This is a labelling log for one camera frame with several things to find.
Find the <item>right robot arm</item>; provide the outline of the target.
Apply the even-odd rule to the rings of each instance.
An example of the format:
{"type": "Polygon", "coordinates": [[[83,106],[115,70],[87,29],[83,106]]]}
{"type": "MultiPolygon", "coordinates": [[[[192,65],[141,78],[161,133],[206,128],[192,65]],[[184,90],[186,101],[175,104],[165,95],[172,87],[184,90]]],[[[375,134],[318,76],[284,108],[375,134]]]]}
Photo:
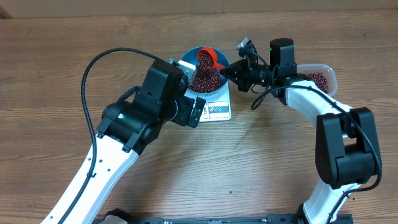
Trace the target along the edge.
{"type": "Polygon", "coordinates": [[[270,42],[266,62],[253,42],[236,46],[240,60],[221,74],[247,92],[260,85],[264,92],[253,102],[255,110],[266,95],[301,112],[316,127],[315,165],[320,180],[310,198],[292,216],[293,223],[352,223],[338,211],[355,192],[375,189],[381,182],[382,161],[374,115],[367,107],[352,108],[317,87],[295,61],[292,39],[270,42]]]}

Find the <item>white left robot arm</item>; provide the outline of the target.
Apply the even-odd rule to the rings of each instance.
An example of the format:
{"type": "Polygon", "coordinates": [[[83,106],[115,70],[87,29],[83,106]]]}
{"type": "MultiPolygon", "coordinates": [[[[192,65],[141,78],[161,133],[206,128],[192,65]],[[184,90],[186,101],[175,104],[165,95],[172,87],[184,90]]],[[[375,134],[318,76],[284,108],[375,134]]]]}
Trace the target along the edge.
{"type": "Polygon", "coordinates": [[[95,143],[44,223],[92,223],[112,189],[171,121],[195,128],[203,98],[185,92],[196,66],[180,60],[156,60],[142,87],[133,87],[108,105],[97,126],[95,143]]]}

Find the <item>orange measuring scoop blue handle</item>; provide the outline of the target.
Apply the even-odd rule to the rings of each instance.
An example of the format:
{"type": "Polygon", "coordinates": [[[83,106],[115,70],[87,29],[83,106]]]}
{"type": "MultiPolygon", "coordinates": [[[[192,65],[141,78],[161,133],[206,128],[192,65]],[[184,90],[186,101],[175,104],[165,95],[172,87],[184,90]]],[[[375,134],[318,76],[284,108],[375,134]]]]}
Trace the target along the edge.
{"type": "Polygon", "coordinates": [[[216,68],[218,70],[224,68],[224,65],[218,63],[218,55],[211,47],[202,47],[197,52],[197,60],[203,68],[216,68]]]}

